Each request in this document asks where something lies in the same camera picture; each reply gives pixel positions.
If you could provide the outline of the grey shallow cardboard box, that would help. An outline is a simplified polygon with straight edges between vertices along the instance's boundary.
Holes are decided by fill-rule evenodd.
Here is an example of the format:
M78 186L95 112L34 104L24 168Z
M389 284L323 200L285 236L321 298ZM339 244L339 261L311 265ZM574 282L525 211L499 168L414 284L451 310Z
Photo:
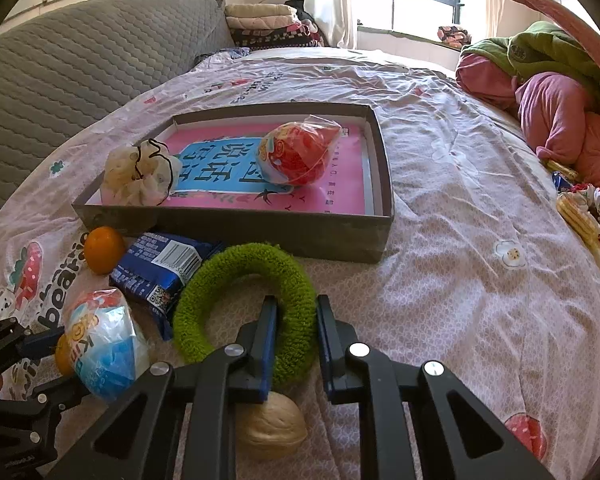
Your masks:
M262 136L314 115L343 128L321 179L284 188L262 179ZM171 233L225 245L265 242L300 257L374 263L394 205L385 143L374 111L344 103L266 103L175 115L147 133L183 166L157 206L107 205L96 178L74 201L84 226L134 236Z

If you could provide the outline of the pink crumpled quilt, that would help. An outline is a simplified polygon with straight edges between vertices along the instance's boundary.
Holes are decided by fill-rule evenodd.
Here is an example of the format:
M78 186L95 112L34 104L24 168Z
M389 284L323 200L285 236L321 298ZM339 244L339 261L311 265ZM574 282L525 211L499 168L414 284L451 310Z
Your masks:
M455 76L468 93L516 116L538 159L569 166L600 188L600 114L580 82L544 72L521 84L478 54L463 56Z

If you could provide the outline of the blue surprise egg toy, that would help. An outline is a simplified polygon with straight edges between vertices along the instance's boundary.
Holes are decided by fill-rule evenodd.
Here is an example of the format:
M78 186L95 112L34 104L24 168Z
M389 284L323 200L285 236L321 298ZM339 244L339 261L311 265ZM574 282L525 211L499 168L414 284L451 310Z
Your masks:
M74 372L107 403L150 367L149 344L119 289L84 292L65 312L64 329Z

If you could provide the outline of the grey quilted headboard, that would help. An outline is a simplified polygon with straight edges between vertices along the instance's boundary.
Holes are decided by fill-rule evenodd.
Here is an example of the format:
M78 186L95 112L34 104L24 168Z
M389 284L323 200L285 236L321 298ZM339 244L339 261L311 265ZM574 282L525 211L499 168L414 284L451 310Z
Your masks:
M56 148L233 44L225 0L86 0L0 35L0 209Z

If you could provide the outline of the orange tangerine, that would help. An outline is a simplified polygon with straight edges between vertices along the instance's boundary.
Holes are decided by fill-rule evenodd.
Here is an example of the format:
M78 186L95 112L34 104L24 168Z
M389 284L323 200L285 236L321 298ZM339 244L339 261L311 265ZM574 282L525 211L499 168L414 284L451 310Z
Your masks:
M110 273L126 253L123 237L110 226L100 226L89 232L84 242L84 258L98 275Z
M71 359L71 344L66 334L62 334L57 341L54 359L58 372L62 376L70 377L74 374Z

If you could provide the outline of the pink and blue book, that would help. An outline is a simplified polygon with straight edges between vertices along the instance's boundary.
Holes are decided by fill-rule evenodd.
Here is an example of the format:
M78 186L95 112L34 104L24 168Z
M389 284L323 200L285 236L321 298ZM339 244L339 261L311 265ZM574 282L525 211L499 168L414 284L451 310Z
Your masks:
M152 137L182 163L162 208L207 208L318 214L370 214L370 164L364 127L339 118L332 141L310 183L292 183L265 167L259 145L285 122L301 116L247 117L179 124Z

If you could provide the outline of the red surprise egg toy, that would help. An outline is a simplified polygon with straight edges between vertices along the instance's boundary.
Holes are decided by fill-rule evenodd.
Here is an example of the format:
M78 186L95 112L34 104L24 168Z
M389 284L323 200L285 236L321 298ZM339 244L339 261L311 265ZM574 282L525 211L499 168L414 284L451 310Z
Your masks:
M257 162L262 177L295 188L320 180L342 135L338 122L315 115L285 122L260 141Z

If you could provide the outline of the stack of folded blankets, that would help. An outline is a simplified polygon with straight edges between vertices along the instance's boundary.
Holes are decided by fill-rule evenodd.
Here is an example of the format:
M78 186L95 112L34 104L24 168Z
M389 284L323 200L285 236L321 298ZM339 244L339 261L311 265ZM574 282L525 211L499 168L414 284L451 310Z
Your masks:
M228 4L225 19L235 46L251 51L327 44L314 18L295 1Z

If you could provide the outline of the cream mesh drawstring pouch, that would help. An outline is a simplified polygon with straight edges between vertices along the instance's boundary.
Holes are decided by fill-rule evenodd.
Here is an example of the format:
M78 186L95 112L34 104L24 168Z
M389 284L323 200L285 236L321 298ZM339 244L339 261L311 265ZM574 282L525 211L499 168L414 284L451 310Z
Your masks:
M147 139L111 151L100 198L109 206L159 206L178 184L182 162L166 144Z

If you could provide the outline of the snack pile at bedside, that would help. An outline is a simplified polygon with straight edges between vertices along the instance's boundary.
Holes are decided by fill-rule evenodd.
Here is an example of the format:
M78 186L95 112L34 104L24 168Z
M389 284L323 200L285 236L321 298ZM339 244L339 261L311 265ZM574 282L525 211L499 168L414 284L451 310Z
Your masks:
M554 160L546 162L545 167L552 173L558 192L559 214L586 244L600 243L600 188L583 182L576 170Z

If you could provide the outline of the patterned item on windowsill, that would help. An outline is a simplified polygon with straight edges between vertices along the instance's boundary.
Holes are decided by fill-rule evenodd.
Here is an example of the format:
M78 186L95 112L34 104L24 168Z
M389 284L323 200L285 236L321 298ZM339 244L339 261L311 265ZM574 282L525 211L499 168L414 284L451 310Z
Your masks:
M439 26L437 34L442 44L456 50L462 50L472 43L470 33L457 25Z

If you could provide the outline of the walnut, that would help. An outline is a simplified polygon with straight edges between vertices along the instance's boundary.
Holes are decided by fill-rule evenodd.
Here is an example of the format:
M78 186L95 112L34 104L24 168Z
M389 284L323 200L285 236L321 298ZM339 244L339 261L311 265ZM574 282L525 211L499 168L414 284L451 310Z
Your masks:
M256 460L278 460L292 455L308 437L308 427L298 405L274 391L262 404L236 406L235 431L239 446Z

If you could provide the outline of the strawberry print bed sheet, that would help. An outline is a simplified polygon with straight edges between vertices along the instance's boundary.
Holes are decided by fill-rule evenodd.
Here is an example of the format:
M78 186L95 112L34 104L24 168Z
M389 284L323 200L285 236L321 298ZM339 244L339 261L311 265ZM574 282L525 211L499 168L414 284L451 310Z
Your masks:
M542 462L581 479L600 457L600 247L562 220L550 174L507 115L433 70L358 52L215 55L68 140L0 210L0 318L56 326L87 269L73 201L107 154L169 118L231 105L370 106L394 219L377 264L306 260L338 318L391 359L447 365Z

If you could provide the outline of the green blanket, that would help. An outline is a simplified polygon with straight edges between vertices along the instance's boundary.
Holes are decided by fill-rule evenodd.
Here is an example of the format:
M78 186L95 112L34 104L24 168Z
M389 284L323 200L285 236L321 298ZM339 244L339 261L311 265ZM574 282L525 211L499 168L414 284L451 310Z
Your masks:
M460 58L470 54L486 58L520 82L544 72L571 77L592 94L600 107L600 63L555 24L538 21L514 36L480 40L464 47Z

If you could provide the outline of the blue snack packet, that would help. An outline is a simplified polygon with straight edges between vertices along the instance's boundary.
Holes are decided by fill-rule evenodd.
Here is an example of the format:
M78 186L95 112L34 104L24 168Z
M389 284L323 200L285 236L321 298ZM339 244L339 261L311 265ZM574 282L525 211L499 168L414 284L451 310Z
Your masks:
M109 274L109 284L148 307L163 340L173 338L173 315L181 293L222 244L146 232L131 244Z

